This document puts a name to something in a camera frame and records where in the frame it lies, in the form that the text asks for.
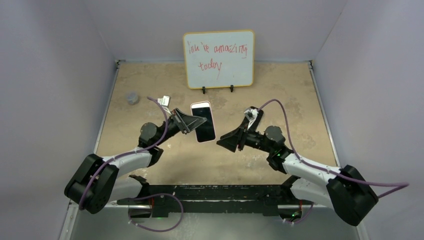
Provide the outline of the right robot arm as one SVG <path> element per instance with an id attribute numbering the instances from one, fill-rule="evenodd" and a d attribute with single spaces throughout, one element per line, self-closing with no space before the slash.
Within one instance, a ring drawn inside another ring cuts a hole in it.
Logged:
<path id="1" fill-rule="evenodd" d="M 264 133 L 240 126 L 221 136 L 217 145 L 231 152 L 251 147 L 268 153 L 266 160 L 273 170 L 295 178 L 280 191 L 288 204 L 310 201 L 334 210 L 345 223 L 357 226 L 379 202 L 355 167 L 339 168 L 297 156 L 285 141 L 278 126 L 269 126 Z"/>

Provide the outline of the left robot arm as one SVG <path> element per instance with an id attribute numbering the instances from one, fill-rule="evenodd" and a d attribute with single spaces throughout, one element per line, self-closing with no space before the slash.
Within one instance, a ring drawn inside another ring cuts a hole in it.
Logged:
<path id="1" fill-rule="evenodd" d="M 77 203 L 80 210 L 91 214 L 98 213 L 111 201 L 131 199 L 138 205 L 146 203 L 149 199 L 146 180 L 134 175 L 120 177 L 153 166 L 164 152 L 160 144 L 178 133 L 186 135 L 207 121 L 206 117 L 188 115 L 175 108 L 162 125 L 143 124 L 134 149 L 113 156 L 87 155 L 64 188 L 64 195 Z"/>

